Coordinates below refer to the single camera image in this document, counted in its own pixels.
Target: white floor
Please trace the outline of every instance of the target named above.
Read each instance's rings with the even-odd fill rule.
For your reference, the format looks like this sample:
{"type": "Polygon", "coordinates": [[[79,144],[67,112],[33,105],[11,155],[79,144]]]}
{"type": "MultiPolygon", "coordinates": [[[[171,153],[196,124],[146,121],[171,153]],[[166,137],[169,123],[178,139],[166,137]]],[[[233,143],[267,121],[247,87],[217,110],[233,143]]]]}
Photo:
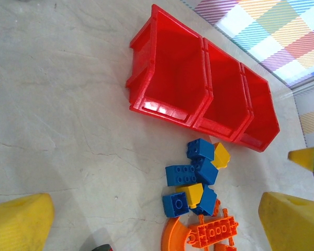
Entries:
{"type": "MultiPolygon", "coordinates": [[[[240,223],[238,250],[270,250],[262,193],[314,200],[312,173],[287,160],[305,146],[294,99],[181,1],[154,2],[270,82],[281,133],[264,153],[226,143],[232,160],[214,186],[240,223]]],[[[45,250],[160,250],[161,195],[172,192],[164,167],[188,163],[186,142],[204,135],[128,109],[128,45],[151,4],[0,0],[0,202],[50,193],[56,219],[45,250]]]]}

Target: yellow toy block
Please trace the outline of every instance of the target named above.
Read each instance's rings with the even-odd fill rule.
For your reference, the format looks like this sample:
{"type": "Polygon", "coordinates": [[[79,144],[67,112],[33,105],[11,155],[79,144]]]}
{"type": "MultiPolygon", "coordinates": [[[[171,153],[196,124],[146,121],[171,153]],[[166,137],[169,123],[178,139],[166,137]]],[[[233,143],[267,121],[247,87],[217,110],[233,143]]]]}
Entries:
{"type": "Polygon", "coordinates": [[[42,251],[54,218],[47,193],[0,204],[0,251],[42,251]]]}
{"type": "Polygon", "coordinates": [[[204,189],[201,183],[190,185],[190,186],[181,186],[176,188],[176,192],[185,192],[186,199],[189,208],[196,208],[197,204],[200,203],[201,197],[203,196],[204,189]]]}
{"type": "Polygon", "coordinates": [[[272,251],[314,251],[314,201],[265,192],[259,216],[272,251]]]}
{"type": "Polygon", "coordinates": [[[314,172],[314,147],[291,151],[288,153],[288,159],[314,172]]]}
{"type": "Polygon", "coordinates": [[[226,168],[230,161],[230,154],[222,143],[214,144],[214,160],[211,162],[217,169],[226,168]]]}

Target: marble floor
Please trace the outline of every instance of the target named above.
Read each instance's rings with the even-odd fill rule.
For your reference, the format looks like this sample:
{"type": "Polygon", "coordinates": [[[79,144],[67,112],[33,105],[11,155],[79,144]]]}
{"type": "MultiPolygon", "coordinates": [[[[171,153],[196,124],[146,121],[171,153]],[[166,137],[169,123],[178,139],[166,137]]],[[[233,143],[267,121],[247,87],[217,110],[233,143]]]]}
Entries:
{"type": "Polygon", "coordinates": [[[128,45],[153,2],[270,83],[281,133],[264,153],[226,143],[232,159],[214,185],[240,223],[236,247],[270,250],[262,193],[314,200],[312,173],[287,160],[305,146],[294,99],[179,0],[0,0],[0,202],[51,195],[47,251],[160,250],[164,168],[188,163],[186,142],[205,136],[128,109],[128,45]]]}

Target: red plastic bin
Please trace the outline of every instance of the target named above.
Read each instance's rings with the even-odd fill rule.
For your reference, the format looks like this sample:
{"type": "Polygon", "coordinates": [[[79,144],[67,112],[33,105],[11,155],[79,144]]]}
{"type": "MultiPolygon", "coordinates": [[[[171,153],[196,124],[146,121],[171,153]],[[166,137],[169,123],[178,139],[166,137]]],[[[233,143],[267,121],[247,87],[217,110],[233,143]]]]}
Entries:
{"type": "Polygon", "coordinates": [[[202,111],[193,128],[233,141],[254,119],[250,93],[241,63],[204,38],[208,81],[214,99],[202,111]]]}
{"type": "Polygon", "coordinates": [[[279,133],[279,124],[268,82],[245,65],[241,66],[248,82],[254,119],[234,142],[262,152],[279,133]]]}
{"type": "Polygon", "coordinates": [[[192,126],[212,100],[202,36],[153,5],[130,47],[130,110],[192,126]]]}

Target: orange toy piece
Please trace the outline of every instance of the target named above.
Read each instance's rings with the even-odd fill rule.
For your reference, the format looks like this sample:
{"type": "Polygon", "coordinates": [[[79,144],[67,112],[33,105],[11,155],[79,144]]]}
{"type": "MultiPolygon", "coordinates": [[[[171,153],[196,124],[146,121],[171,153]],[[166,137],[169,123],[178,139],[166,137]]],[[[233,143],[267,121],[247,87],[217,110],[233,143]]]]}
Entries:
{"type": "Polygon", "coordinates": [[[191,230],[185,227],[179,217],[170,218],[162,235],[162,251],[185,251],[191,230]]]}
{"type": "Polygon", "coordinates": [[[214,251],[237,251],[237,249],[235,247],[217,243],[214,245],[214,251]]]}
{"type": "Polygon", "coordinates": [[[220,211],[220,205],[221,205],[221,201],[219,199],[216,199],[215,201],[215,208],[214,208],[214,213],[213,213],[213,217],[218,216],[218,213],[220,211]]]}
{"type": "Polygon", "coordinates": [[[199,215],[200,224],[190,225],[191,234],[187,243],[193,247],[204,248],[208,251],[208,247],[229,239],[229,245],[234,246],[233,236],[237,235],[238,222],[233,216],[228,216],[228,210],[223,209],[223,218],[208,223],[204,222],[204,216],[199,215]]]}

